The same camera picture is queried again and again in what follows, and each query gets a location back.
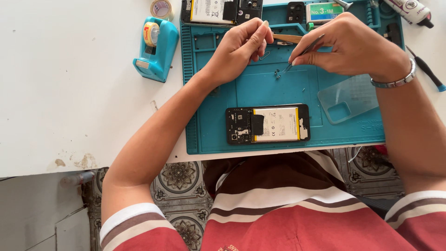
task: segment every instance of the blue tape dispenser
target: blue tape dispenser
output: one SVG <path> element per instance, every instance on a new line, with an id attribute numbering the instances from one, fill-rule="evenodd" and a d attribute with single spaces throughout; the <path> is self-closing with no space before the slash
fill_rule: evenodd
<path id="1" fill-rule="evenodd" d="M 133 59 L 139 74 L 164 83 L 179 38 L 177 28 L 171 22 L 147 17 L 142 30 L 140 57 Z"/>

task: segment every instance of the tape roll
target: tape roll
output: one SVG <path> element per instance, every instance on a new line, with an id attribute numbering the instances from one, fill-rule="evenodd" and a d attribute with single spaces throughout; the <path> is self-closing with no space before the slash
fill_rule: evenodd
<path id="1" fill-rule="evenodd" d="M 168 0 L 154 0 L 150 6 L 150 13 L 153 17 L 172 21 L 174 12 Z"/>
<path id="2" fill-rule="evenodd" d="M 143 29 L 143 37 L 145 44 L 148 46 L 156 47 L 159 33 L 160 33 L 160 27 L 158 26 L 158 24 L 152 22 L 145 23 Z"/>

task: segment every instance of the wrist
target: wrist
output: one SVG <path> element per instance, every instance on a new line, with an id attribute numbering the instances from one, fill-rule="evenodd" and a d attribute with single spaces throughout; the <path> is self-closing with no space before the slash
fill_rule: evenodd
<path id="1" fill-rule="evenodd" d="M 411 70 L 411 62 L 407 54 L 398 49 L 377 57 L 373 63 L 376 69 L 369 75 L 375 82 L 392 83 L 405 78 Z"/>
<path id="2" fill-rule="evenodd" d="M 206 94 L 209 94 L 212 90 L 221 85 L 221 83 L 213 79 L 205 68 L 195 73 L 189 82 L 197 84 L 203 92 L 206 92 Z"/>

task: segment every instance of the screwdriver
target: screwdriver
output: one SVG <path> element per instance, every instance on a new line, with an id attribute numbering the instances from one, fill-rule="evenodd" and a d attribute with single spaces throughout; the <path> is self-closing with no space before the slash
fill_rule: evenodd
<path id="1" fill-rule="evenodd" d="M 432 70 L 429 68 L 426 62 L 424 62 L 420 57 L 417 57 L 415 53 L 406 45 L 407 49 L 410 51 L 410 53 L 413 55 L 415 62 L 417 65 L 422 69 L 429 77 L 432 79 L 434 84 L 437 86 L 438 90 L 440 92 L 446 91 L 446 86 L 441 83 L 441 81 L 434 75 Z"/>

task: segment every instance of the clear phone case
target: clear phone case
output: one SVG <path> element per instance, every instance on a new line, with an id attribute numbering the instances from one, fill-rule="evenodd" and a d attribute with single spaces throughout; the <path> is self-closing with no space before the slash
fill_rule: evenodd
<path id="1" fill-rule="evenodd" d="M 322 108 L 331 124 L 341 123 L 378 107 L 375 87 L 368 74 L 353 76 L 318 92 Z"/>

